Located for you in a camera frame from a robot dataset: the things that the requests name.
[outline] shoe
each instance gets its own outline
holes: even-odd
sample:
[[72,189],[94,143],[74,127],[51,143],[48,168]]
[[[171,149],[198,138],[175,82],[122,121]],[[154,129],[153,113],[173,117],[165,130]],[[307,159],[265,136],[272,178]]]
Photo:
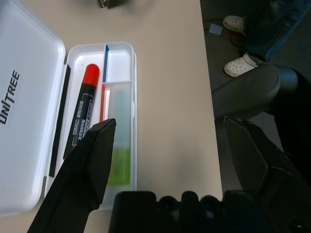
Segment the shoe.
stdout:
[[223,25],[229,30],[241,33],[246,37],[244,32],[244,18],[238,16],[227,16],[223,20]]
[[257,66],[258,65],[246,53],[243,57],[227,63],[224,66],[224,72],[230,77],[236,78],[241,74],[256,68]]

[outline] unitree logo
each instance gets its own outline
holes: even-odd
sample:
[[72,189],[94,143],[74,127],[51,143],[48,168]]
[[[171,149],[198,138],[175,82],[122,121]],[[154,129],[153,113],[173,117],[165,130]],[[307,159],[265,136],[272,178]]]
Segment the unitree logo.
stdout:
[[12,77],[9,83],[9,87],[6,91],[5,97],[1,100],[1,105],[0,105],[0,109],[1,109],[0,122],[3,125],[6,124],[10,116],[12,106],[15,103],[14,94],[17,88],[18,79],[19,79],[19,74],[15,70],[13,70]]

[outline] person's leg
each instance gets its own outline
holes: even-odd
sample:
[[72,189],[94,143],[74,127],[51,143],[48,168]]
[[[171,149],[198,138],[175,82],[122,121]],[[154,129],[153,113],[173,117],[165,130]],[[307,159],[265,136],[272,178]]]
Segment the person's leg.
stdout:
[[262,14],[245,20],[245,48],[268,62],[311,8],[311,0],[269,0]]

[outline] small blue object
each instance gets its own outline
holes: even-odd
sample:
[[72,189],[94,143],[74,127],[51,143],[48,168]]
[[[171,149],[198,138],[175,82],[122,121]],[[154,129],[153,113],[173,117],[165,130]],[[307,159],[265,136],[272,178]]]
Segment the small blue object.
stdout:
[[105,49],[105,59],[104,59],[103,83],[106,82],[106,77],[107,77],[108,52],[109,52],[109,48],[108,48],[108,46],[106,46],[106,49]]
[[209,27],[208,34],[210,35],[221,35],[223,28],[221,26],[218,26],[216,24],[211,23]]

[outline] beige table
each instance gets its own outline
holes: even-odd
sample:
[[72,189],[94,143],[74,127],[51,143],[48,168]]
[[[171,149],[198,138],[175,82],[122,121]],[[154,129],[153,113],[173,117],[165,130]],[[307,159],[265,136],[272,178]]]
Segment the beige table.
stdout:
[[[138,190],[186,190],[222,197],[199,0],[132,0],[100,9],[93,0],[22,0],[64,41],[131,43],[138,68]],[[26,232],[30,213],[0,218],[0,232]],[[93,212],[85,232],[107,232],[110,211]]]

